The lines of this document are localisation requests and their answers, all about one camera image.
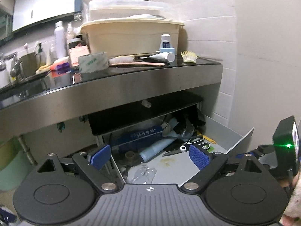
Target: beige plastic bin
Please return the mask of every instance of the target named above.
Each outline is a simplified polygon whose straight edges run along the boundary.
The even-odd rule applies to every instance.
[[[100,19],[82,24],[81,32],[88,35],[91,53],[107,52],[112,58],[156,53],[162,34],[170,34],[177,53],[179,30],[183,25],[168,19]]]

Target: black countertop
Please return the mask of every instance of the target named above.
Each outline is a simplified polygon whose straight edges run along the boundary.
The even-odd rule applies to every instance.
[[[58,75],[56,72],[50,72],[46,76],[42,75],[38,79],[31,79],[28,82],[19,84],[17,86],[7,86],[0,89],[0,110],[20,101],[34,98],[50,91],[70,87],[75,84],[93,81],[105,77],[111,77],[139,71],[160,70],[162,68],[213,64],[220,63],[205,59],[197,59],[196,64],[183,63],[182,57],[177,57],[177,59],[173,63],[164,67],[109,67],[108,69],[93,73],[80,73],[78,70],[75,70],[60,75]]]

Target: pink brush handle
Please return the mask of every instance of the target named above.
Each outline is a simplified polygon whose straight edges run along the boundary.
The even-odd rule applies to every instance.
[[[131,63],[113,63],[113,64],[109,64],[109,66],[122,66],[122,65],[149,65],[149,66],[165,66],[164,63],[146,63],[146,62],[131,62]]]

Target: scissors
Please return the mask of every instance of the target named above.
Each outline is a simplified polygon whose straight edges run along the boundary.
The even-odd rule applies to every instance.
[[[170,156],[170,155],[176,155],[176,154],[180,154],[180,153],[184,153],[187,151],[187,149],[189,149],[189,146],[191,144],[198,144],[198,145],[202,145],[202,148],[207,150],[210,148],[210,143],[205,142],[204,143],[204,138],[203,137],[194,137],[188,140],[188,142],[185,145],[181,145],[180,149],[177,150],[172,150],[169,151],[167,153],[165,153],[164,155],[162,155],[163,157],[165,156]]]

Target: clear plastic bag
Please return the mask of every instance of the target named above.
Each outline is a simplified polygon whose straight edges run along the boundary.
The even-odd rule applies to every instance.
[[[151,184],[156,172],[155,168],[149,168],[146,164],[141,164],[140,168],[135,172],[131,183]]]

